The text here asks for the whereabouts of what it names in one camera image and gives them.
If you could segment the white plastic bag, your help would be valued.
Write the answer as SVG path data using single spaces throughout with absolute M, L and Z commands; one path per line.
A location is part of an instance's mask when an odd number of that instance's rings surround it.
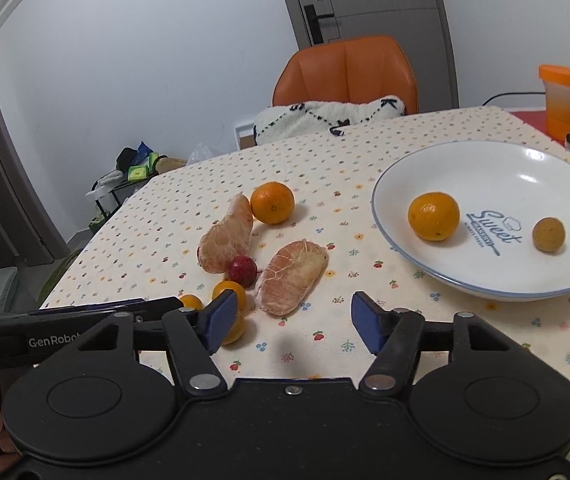
M 217 151 L 215 148 L 210 148 L 210 146 L 206 144 L 199 143 L 196 148 L 194 148 L 194 151 L 189 155 L 186 165 L 199 164 L 200 162 L 205 162 L 206 160 L 220 155 L 221 152 Z

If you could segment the small orange kumquat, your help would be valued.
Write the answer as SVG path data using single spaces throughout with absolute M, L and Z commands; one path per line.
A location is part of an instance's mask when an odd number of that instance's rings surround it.
M 237 309 L 239 311 L 244 311 L 247 307 L 247 295 L 245 288 L 234 281 L 224 280 L 215 285 L 212 289 L 211 299 L 215 299 L 225 292 L 226 290 L 231 290 L 235 292 L 237 299 Z
M 183 295 L 180 297 L 180 301 L 184 308 L 200 311 L 205 307 L 203 302 L 195 295 Z

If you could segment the orange lidded plastic cup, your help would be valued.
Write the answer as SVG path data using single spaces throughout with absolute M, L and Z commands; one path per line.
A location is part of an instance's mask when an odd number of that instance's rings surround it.
M 546 101 L 546 133 L 564 144 L 570 133 L 570 67 L 542 64 L 539 78 Z

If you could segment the brown longan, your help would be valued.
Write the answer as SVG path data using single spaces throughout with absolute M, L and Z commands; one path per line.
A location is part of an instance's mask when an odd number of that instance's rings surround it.
M 229 344 L 234 344 L 235 341 L 238 341 L 245 334 L 246 330 L 246 321 L 245 318 L 238 313 L 236 315 L 236 320 L 230 329 L 227 336 L 222 341 L 223 346 L 228 346 Z
M 546 254 L 558 252 L 565 243 L 565 237 L 564 224 L 553 217 L 540 219 L 532 229 L 532 243 Z

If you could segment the orange leather chair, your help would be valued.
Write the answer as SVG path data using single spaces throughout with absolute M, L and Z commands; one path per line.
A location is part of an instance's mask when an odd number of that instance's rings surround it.
M 272 104 L 364 104 L 383 96 L 398 96 L 408 115 L 419 111 L 417 83 L 400 44 L 388 36 L 371 36 L 296 52 L 279 76 Z

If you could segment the peeled pomelo segment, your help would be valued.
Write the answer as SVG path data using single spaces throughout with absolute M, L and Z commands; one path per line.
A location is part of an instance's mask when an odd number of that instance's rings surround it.
M 317 284 L 327 263 L 327 250 L 309 240 L 283 246 L 258 278 L 257 307 L 277 318 L 294 312 Z
M 253 213 L 244 194 L 236 195 L 227 214 L 200 238 L 197 261 L 212 274 L 227 272 L 238 256 L 247 256 L 253 232 Z

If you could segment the grey door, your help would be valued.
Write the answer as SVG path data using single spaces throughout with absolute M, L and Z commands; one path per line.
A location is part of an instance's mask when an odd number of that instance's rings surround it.
M 390 36 L 407 55 L 417 82 L 419 110 L 434 112 L 460 105 L 456 63 L 444 0 L 285 0 L 300 49 L 312 47 L 303 7 L 317 14 L 324 43 L 365 36 Z

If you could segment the floral patterned tablecloth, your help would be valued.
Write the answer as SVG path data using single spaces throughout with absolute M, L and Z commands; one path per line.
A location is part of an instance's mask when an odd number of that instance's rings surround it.
M 570 379 L 570 294 L 507 304 L 463 294 L 430 278 L 379 234 L 371 211 L 377 177 L 426 145 L 463 140 L 514 142 L 565 157 L 562 145 L 497 107 L 411 115 L 327 131 L 215 157 L 154 178 L 91 239 L 46 299 L 50 308 L 128 298 L 193 295 L 209 300 L 219 276 L 198 266 L 196 249 L 230 200 L 279 181 L 297 202 L 281 226 L 257 224 L 251 256 L 265 266 L 295 240 L 324 247 L 328 265 L 291 315 L 248 315 L 236 344 L 215 364 L 238 377 L 359 379 L 372 362 L 350 321 L 362 290 L 382 307 L 407 307 L 433 321 L 471 311 Z

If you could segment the large orange mandarin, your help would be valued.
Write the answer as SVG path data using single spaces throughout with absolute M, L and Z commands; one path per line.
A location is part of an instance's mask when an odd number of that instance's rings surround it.
M 294 212 L 294 193 L 281 182 L 261 184 L 250 196 L 250 208 L 257 220 L 268 226 L 277 226 Z

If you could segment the white blue-rimmed plate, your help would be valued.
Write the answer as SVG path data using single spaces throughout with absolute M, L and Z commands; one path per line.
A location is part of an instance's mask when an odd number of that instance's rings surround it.
M 425 242 L 407 223 L 412 200 L 442 192 L 459 204 L 456 232 Z M 570 294 L 570 159 L 523 145 L 462 141 L 421 148 L 374 184 L 372 212 L 388 243 L 419 270 L 472 295 L 530 301 Z M 554 254 L 536 249 L 542 218 L 564 224 Z

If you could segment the cluttered side rack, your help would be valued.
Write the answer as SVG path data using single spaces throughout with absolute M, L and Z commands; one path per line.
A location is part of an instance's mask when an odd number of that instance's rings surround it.
M 97 208 L 96 216 L 88 224 L 92 234 L 151 178 L 183 168 L 186 159 L 169 157 L 153 151 L 145 142 L 137 148 L 124 148 L 116 159 L 114 170 L 97 179 L 85 197 Z

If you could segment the small red fruit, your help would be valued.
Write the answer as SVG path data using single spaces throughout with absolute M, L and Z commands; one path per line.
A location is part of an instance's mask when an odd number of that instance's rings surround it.
M 250 287 L 256 280 L 258 268 L 255 260 L 248 256 L 237 256 L 227 271 L 227 277 L 244 288 Z

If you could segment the white black-patterned cushion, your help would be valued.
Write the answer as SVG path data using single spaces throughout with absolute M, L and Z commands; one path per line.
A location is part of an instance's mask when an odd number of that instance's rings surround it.
M 319 131 L 342 136 L 347 127 L 404 115 L 404 102 L 392 94 L 365 104 L 307 101 L 278 105 L 255 118 L 253 140 L 264 145 Z

